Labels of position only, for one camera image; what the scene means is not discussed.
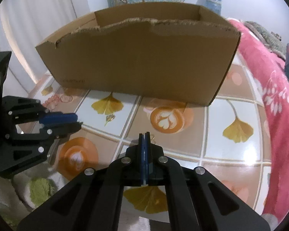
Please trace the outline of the white green fluffy blanket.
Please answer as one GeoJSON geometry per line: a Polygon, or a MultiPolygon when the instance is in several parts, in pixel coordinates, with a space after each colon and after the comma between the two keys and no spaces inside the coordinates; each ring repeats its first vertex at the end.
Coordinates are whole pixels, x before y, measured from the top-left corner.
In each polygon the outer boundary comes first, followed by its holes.
{"type": "Polygon", "coordinates": [[[0,177],[0,216],[12,230],[16,230],[22,219],[67,182],[47,162],[16,174],[11,179],[0,177]]]}

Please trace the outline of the ginkgo macaron patterned mat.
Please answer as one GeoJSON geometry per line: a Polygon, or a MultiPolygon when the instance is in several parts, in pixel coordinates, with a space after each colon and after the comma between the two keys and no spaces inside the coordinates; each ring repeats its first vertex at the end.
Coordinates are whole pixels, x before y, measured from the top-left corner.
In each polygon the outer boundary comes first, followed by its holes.
{"type": "Polygon", "coordinates": [[[236,56],[212,105],[200,107],[136,95],[67,89],[47,73],[32,97],[52,111],[76,113],[82,129],[49,154],[68,181],[92,160],[97,169],[122,157],[149,132],[151,142],[187,168],[205,167],[258,214],[271,175],[271,141],[251,72],[236,56]]]}

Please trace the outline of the white curtain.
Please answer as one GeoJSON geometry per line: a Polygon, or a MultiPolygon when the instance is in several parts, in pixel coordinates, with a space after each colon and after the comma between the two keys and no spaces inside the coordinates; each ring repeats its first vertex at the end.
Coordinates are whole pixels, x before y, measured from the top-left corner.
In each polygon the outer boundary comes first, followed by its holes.
{"type": "Polygon", "coordinates": [[[36,46],[89,11],[87,0],[3,0],[0,51],[12,53],[3,94],[27,97],[48,71],[36,46]]]}

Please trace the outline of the brown cardboard box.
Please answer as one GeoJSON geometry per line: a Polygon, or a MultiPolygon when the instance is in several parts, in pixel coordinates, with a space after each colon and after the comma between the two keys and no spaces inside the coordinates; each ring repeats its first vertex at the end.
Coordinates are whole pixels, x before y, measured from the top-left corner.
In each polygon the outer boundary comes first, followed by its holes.
{"type": "Polygon", "coordinates": [[[240,37],[232,24],[203,6],[145,2],[82,16],[36,50],[63,87],[208,106],[240,37]]]}

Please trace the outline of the pink floral blanket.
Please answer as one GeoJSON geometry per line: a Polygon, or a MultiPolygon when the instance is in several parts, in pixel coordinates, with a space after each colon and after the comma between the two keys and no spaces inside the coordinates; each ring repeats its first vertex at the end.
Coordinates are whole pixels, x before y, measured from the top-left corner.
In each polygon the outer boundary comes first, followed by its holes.
{"type": "Polygon", "coordinates": [[[270,52],[237,19],[228,20],[241,32],[238,51],[251,71],[263,100],[271,137],[271,180],[263,212],[282,221],[289,212],[289,81],[285,62],[270,52]]]}

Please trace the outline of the grey patterned cushion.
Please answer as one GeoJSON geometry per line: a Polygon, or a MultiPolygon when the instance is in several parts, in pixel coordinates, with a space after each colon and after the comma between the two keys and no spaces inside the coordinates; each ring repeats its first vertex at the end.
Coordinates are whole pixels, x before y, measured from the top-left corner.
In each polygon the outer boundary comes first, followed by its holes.
{"type": "Polygon", "coordinates": [[[276,54],[279,58],[286,60],[286,47],[284,44],[276,37],[275,34],[270,33],[260,24],[253,21],[245,21],[245,27],[247,27],[256,37],[264,44],[268,50],[276,54]]]}

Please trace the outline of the blue water bottle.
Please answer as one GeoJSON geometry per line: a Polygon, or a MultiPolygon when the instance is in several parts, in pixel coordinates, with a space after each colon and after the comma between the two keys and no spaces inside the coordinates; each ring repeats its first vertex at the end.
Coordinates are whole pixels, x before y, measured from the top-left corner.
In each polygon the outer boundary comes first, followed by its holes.
{"type": "Polygon", "coordinates": [[[221,9],[222,9],[222,0],[205,0],[203,5],[215,12],[218,15],[221,15],[221,9]]]}

